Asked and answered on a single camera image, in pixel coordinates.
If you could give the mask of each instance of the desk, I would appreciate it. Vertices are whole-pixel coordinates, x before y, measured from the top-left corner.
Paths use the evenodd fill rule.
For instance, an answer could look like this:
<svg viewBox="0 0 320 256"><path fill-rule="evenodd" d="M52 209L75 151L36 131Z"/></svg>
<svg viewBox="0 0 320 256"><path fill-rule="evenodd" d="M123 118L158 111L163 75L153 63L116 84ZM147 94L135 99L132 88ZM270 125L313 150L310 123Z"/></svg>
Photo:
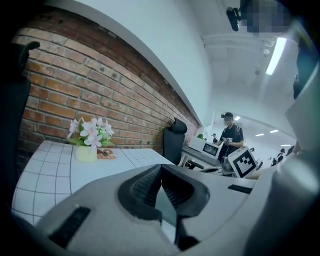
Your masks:
<svg viewBox="0 0 320 256"><path fill-rule="evenodd" d="M207 156L191 147L188 147L187 145L184 145L182 147L182 159L184 158L184 156L189 157L188 161L193 159L196 163L202 165L205 169L221 165L218 159Z"/></svg>
<svg viewBox="0 0 320 256"><path fill-rule="evenodd" d="M12 211L36 225L60 201L94 180L142 166L169 164L152 149L111 148L116 159L75 159L75 147L45 140L34 152L15 188Z"/></svg>

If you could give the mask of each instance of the brick wall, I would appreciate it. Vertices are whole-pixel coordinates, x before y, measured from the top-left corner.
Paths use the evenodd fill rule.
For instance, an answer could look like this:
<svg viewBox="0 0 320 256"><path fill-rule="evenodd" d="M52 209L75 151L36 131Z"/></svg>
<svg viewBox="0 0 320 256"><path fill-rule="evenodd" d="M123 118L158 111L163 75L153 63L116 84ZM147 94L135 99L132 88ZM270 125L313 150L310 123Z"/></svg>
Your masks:
<svg viewBox="0 0 320 256"><path fill-rule="evenodd" d="M122 39L81 16L46 9L13 42L40 42L30 51L25 76L31 90L19 131L23 168L45 140L65 142L71 119L107 118L116 148L162 150L163 129L174 117L199 127L160 73Z"/></svg>

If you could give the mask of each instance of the computer screen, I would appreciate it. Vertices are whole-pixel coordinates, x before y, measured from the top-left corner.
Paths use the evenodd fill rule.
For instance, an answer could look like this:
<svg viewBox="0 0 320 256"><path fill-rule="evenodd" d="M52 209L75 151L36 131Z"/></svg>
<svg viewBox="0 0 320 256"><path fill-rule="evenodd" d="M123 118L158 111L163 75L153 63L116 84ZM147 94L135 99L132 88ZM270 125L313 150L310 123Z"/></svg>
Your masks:
<svg viewBox="0 0 320 256"><path fill-rule="evenodd" d="M218 152L218 148L206 143L203 151L215 157Z"/></svg>

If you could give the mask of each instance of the ceiling light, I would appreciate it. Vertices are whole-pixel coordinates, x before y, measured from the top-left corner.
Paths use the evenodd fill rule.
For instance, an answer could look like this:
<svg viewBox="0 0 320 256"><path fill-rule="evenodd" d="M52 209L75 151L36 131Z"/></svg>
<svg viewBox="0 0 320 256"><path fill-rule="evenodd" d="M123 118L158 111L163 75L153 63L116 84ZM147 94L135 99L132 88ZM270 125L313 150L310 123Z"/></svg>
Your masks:
<svg viewBox="0 0 320 256"><path fill-rule="evenodd" d="M274 47L274 51L273 51L273 55L272 58L270 60L269 66L266 69L266 74L272 76L272 74L274 73L278 62L281 58L282 53L284 52L285 46L287 43L287 39L286 38L282 38L282 37L278 37L276 40L276 44Z"/></svg>

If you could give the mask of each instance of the yellow pot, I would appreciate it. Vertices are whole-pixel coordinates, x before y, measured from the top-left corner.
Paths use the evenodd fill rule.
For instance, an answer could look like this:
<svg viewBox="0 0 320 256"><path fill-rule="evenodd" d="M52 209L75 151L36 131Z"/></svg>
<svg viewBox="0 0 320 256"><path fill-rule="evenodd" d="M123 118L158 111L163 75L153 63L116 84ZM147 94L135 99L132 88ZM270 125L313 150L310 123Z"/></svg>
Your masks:
<svg viewBox="0 0 320 256"><path fill-rule="evenodd" d="M75 159L83 163L94 162L97 160L97 150L91 150L91 146L76 146Z"/></svg>

